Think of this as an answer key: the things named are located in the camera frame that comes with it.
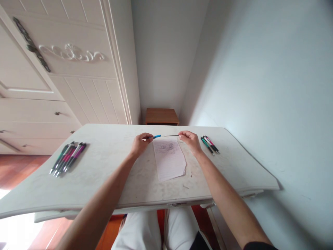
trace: hand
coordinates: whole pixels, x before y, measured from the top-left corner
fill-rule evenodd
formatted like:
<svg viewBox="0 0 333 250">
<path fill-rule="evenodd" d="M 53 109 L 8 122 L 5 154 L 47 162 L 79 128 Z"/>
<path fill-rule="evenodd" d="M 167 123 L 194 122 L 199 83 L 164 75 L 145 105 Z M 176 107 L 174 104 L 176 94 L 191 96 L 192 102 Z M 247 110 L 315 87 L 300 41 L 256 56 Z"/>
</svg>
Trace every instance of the hand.
<svg viewBox="0 0 333 250">
<path fill-rule="evenodd" d="M 202 152 L 198 136 L 190 131 L 180 131 L 179 139 L 184 141 L 190 148 L 192 154 L 195 156 Z"/>
<path fill-rule="evenodd" d="M 153 137 L 153 135 L 148 133 L 143 133 L 136 136 L 134 138 L 130 154 L 134 155 L 135 157 L 139 157 L 146 150 L 148 144 L 153 141 L 152 138 L 148 139 L 149 137 Z"/>
</svg>

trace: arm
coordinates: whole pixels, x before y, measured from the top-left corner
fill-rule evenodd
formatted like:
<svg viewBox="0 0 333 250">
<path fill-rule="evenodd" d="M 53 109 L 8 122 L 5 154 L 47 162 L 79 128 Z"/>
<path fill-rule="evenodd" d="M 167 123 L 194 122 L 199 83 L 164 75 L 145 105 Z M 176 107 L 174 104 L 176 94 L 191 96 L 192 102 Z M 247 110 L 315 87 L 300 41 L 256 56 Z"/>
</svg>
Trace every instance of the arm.
<svg viewBox="0 0 333 250">
<path fill-rule="evenodd" d="M 56 249 L 95 249 L 118 204 L 127 177 L 136 159 L 146 150 L 152 134 L 138 135 L 129 155 L 81 210 Z"/>
<path fill-rule="evenodd" d="M 189 131 L 181 131 L 179 137 L 199 162 L 212 197 L 240 247 L 243 249 L 253 241 L 272 245 L 252 211 L 202 151 L 198 136 Z"/>
</svg>

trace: left hand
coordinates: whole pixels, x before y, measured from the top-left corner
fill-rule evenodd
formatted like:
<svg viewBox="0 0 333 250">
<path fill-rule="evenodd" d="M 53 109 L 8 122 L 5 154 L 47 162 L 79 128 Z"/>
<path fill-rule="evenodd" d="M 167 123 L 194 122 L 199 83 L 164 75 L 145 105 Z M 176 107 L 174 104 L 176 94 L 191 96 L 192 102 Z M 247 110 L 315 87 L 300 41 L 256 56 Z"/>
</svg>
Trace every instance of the left hand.
<svg viewBox="0 0 333 250">
<path fill-rule="evenodd" d="M 144 151 L 146 151 L 148 144 L 153 141 L 152 138 L 148 139 L 149 137 L 153 137 L 153 135 L 149 133 L 142 133 L 136 136 L 134 138 L 130 154 L 135 157 L 139 157 Z"/>
</svg>

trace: white table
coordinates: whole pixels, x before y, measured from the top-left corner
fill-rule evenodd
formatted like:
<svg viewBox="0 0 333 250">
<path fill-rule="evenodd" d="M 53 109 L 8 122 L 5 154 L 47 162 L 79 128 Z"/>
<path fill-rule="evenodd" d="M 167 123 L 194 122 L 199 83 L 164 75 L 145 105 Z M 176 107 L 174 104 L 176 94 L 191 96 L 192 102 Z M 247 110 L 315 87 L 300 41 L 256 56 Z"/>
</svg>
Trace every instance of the white table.
<svg viewBox="0 0 333 250">
<path fill-rule="evenodd" d="M 173 135 L 181 130 L 212 139 L 221 155 L 214 157 L 201 143 L 203 151 L 241 196 L 279 189 L 276 179 L 221 127 L 86 124 L 0 200 L 0 218 L 43 211 L 37 217 L 74 215 L 126 157 L 136 135 L 143 132 Z M 89 145 L 69 172 L 58 178 L 49 175 L 62 148 L 72 141 Z M 187 162 L 186 175 L 159 182 L 151 143 L 135 162 L 115 213 L 212 202 L 198 162 L 185 143 L 179 140 L 179 145 Z"/>
</svg>

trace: wooden nightstand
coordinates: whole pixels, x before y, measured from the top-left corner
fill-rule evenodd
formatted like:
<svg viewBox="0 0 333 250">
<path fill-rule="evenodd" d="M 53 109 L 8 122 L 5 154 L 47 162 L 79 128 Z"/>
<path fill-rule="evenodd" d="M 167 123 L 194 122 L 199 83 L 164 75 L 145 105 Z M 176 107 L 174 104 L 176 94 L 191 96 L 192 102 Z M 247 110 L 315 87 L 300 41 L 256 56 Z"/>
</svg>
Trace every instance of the wooden nightstand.
<svg viewBox="0 0 333 250">
<path fill-rule="evenodd" d="M 146 125 L 178 126 L 179 120 L 174 109 L 147 108 Z"/>
</svg>

